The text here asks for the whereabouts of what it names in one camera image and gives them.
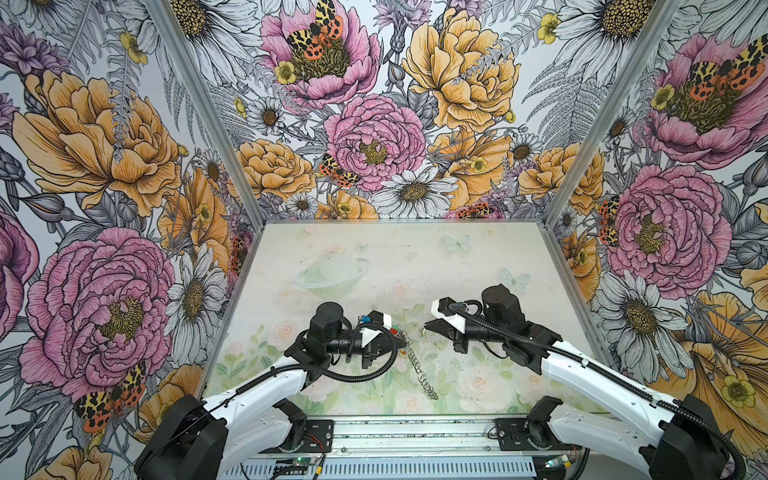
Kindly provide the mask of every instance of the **table surface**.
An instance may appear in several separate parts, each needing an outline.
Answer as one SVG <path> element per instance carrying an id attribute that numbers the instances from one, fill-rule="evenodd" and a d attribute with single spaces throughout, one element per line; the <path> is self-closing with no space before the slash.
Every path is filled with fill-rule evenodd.
<path id="1" fill-rule="evenodd" d="M 339 303 L 356 323 L 378 310 L 413 340 L 439 394 L 429 399 L 400 353 L 385 375 L 348 384 L 321 378 L 292 398 L 308 415 L 463 415 L 527 412 L 543 395 L 587 411 L 598 408 L 559 383 L 535 375 L 481 344 L 455 353 L 422 325 L 433 300 L 479 299 L 503 283 L 518 295 L 527 319 L 541 323 L 583 352 L 592 349 L 532 222 L 271 223 L 266 226 L 233 312 L 206 395 L 264 370 L 308 327 L 315 308 Z M 501 353 L 497 344 L 495 351 Z M 383 359 L 375 362 L 372 372 Z M 360 359 L 333 369 L 364 373 Z"/>

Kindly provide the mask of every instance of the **metal chain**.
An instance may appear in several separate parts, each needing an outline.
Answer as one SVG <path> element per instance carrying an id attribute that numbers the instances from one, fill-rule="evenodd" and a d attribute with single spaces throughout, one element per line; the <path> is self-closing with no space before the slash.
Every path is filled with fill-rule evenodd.
<path id="1" fill-rule="evenodd" d="M 400 330 L 397 332 L 397 338 L 401 339 L 406 343 L 406 355 L 408 356 L 408 360 L 411 361 L 411 365 L 413 365 L 413 369 L 416 371 L 416 379 L 419 381 L 419 383 L 421 383 L 422 388 L 424 389 L 424 393 L 426 393 L 431 400 L 437 400 L 439 397 L 435 392 L 435 389 L 432 388 L 432 384 L 430 384 L 429 380 L 427 380 L 427 374 L 424 373 L 424 371 L 422 370 L 422 364 L 419 361 L 419 359 L 416 358 L 416 354 L 413 352 L 413 349 L 411 348 L 411 345 L 413 344 L 413 342 L 411 341 L 410 338 L 408 338 L 404 330 Z"/>

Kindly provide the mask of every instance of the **wall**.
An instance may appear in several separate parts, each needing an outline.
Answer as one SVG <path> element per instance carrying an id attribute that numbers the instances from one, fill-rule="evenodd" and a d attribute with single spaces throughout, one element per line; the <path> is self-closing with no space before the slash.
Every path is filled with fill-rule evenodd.
<path id="1" fill-rule="evenodd" d="M 653 4 L 172 2 L 278 219 L 543 216 Z M 317 5 L 338 17 L 326 45 L 312 45 Z M 579 188 L 582 213 L 603 164 Z"/>
<path id="2" fill-rule="evenodd" d="M 139 2 L 0 14 L 0 470 L 135 478 L 253 228 Z"/>
<path id="3" fill-rule="evenodd" d="M 766 10 L 681 6 L 671 28 L 694 27 L 661 44 L 605 132 L 599 207 L 574 196 L 553 223 L 624 374 L 707 402 L 751 478 L 768 475 Z"/>

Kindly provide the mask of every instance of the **yellow flower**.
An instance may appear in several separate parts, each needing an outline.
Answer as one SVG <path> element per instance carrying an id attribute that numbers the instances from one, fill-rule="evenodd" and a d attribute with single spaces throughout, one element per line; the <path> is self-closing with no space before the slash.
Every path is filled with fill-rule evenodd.
<path id="1" fill-rule="evenodd" d="M 246 142 L 240 145 L 235 155 L 256 198 L 261 198 L 264 192 L 288 200 L 292 195 L 312 190 L 317 184 L 312 163 L 280 142 Z M 227 189 L 233 197 L 237 195 L 231 177 Z"/>
<path id="2" fill-rule="evenodd" d="M 245 104 L 240 98 L 235 98 L 235 110 L 244 120 L 248 118 L 248 113 L 245 112 Z"/>
<path id="3" fill-rule="evenodd" d="M 740 409 L 755 406 L 755 388 L 746 380 L 739 380 L 733 375 L 723 379 L 723 388 L 720 390 L 726 402 Z"/>
<path id="4" fill-rule="evenodd" d="M 402 67 L 419 83 L 412 91 L 431 91 L 437 98 L 435 124 L 483 132 L 495 123 L 494 117 L 509 111 L 520 64 L 509 53 L 483 72 L 467 75 L 483 54 L 501 48 L 498 34 L 481 31 L 476 17 L 453 8 L 445 13 L 443 25 L 438 32 L 426 22 L 414 32 Z"/>
<path id="5" fill-rule="evenodd" d="M 315 218 L 339 218 L 344 220 L 375 220 L 379 218 L 376 209 L 365 198 L 354 197 L 344 190 L 328 195 L 328 204 L 317 207 Z"/>
<path id="6" fill-rule="evenodd" d="M 560 24 L 561 22 L 556 13 L 548 13 L 541 17 L 541 28 L 538 29 L 537 33 L 538 39 L 544 40 L 544 43 L 547 45 L 557 40 L 558 37 L 554 34 L 554 28 Z"/>
<path id="7" fill-rule="evenodd" d="M 668 380 L 649 386 L 678 399 L 693 394 L 708 404 L 723 430 L 747 457 L 768 445 L 768 324 L 730 292 L 701 291 L 688 318 L 693 339 L 675 340 L 694 361 L 682 379 L 667 369 Z"/>
<path id="8" fill-rule="evenodd" d="M 112 454 L 102 453 L 98 447 L 89 449 L 87 454 L 79 447 L 69 447 L 27 480 L 109 480 L 111 463 Z"/>
<path id="9" fill-rule="evenodd" d="M 120 34 L 120 43 L 123 44 L 123 48 L 127 50 L 128 56 L 134 63 L 147 64 L 147 54 L 139 50 L 139 42 L 136 37 L 124 31 Z"/>
<path id="10" fill-rule="evenodd" d="M 535 198 L 542 198 L 547 193 L 556 191 L 576 160 L 580 146 L 581 142 L 568 145 L 566 148 L 555 147 L 533 157 L 536 168 L 524 170 L 518 178 L 520 195 L 534 195 Z M 603 195 L 604 166 L 605 156 L 598 151 L 592 157 L 592 162 L 571 196 L 571 205 L 580 215 L 589 214 Z"/>
<path id="11" fill-rule="evenodd" d="M 598 259 L 598 240 L 588 237 L 584 232 L 579 238 L 574 232 L 563 240 L 563 255 L 568 260 L 581 295 L 589 302 L 594 297 L 600 282 L 600 259 Z"/>
<path id="12" fill-rule="evenodd" d="M 163 213 L 157 220 L 160 245 L 173 253 L 185 251 L 195 257 L 203 246 L 213 249 L 214 260 L 227 272 L 230 261 L 230 228 L 227 209 L 214 195 L 218 186 L 205 177 L 203 169 L 194 169 L 194 176 L 184 185 L 184 194 L 169 195 Z"/>
<path id="13" fill-rule="evenodd" d="M 28 75 L 25 82 L 47 112 L 15 114 L 13 139 L 44 192 L 89 194 L 81 203 L 86 209 L 107 189 L 120 191 L 136 202 L 139 215 L 149 217 L 181 186 L 178 146 L 148 99 L 131 92 L 131 121 L 118 163 L 112 117 L 118 92 L 106 80 L 92 78 L 86 85 L 74 75 L 57 77 L 47 70 L 42 79 Z"/>
<path id="14" fill-rule="evenodd" d="M 670 84 L 666 84 L 656 90 L 654 97 L 650 100 L 650 105 L 657 110 L 663 110 L 667 107 L 667 102 L 672 100 L 673 96 L 674 87 Z"/>
<path id="15" fill-rule="evenodd" d="M 283 85 L 292 84 L 296 81 L 296 67 L 289 61 L 281 61 L 275 67 L 277 81 Z"/>
<path id="16" fill-rule="evenodd" d="M 168 409 L 183 396 L 194 395 L 202 378 L 203 367 L 198 365 L 182 365 L 171 370 L 157 386 L 157 393 L 141 405 L 139 418 L 146 425 L 134 432 L 134 438 L 142 443 L 149 442 Z"/>
<path id="17" fill-rule="evenodd" d="M 458 189 L 451 192 L 451 210 L 472 205 L 491 190 L 491 182 L 498 185 L 504 178 L 504 162 L 512 142 L 511 137 L 494 139 L 490 135 L 475 138 L 471 131 L 459 128 L 449 134 L 440 134 L 429 152 L 435 159 L 451 162 L 443 177 L 456 177 Z"/>

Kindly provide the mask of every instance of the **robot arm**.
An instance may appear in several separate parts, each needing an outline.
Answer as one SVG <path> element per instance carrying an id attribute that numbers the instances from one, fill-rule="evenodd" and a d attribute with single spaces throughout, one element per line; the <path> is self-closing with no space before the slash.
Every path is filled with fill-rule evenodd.
<path id="1" fill-rule="evenodd" d="M 405 347 L 391 328 L 392 318 L 374 311 L 353 329 L 341 306 L 323 303 L 309 329 L 269 369 L 203 401 L 186 396 L 176 402 L 137 459 L 138 478 L 214 480 L 253 453 L 295 450 L 305 436 L 306 415 L 287 398 L 329 375 L 332 354 L 347 362 L 361 356 L 364 369 L 389 354 L 390 361 L 366 377 L 384 373 Z"/>
<path id="2" fill-rule="evenodd" d="M 468 313 L 469 306 L 477 311 Z M 730 441 L 717 431 L 705 403 L 695 396 L 680 402 L 628 381 L 557 333 L 526 321 L 518 298 L 502 285 L 485 289 L 482 302 L 436 300 L 432 314 L 436 319 L 425 328 L 452 340 L 456 352 L 467 353 L 470 341 L 501 343 L 516 363 L 570 386 L 616 417 L 582 412 L 544 397 L 526 422 L 529 438 L 539 447 L 551 445 L 552 439 L 583 445 L 654 480 L 717 480 L 729 453 L 737 463 L 742 459 L 733 444 L 726 445 Z M 706 424 L 714 429 L 705 429 Z"/>

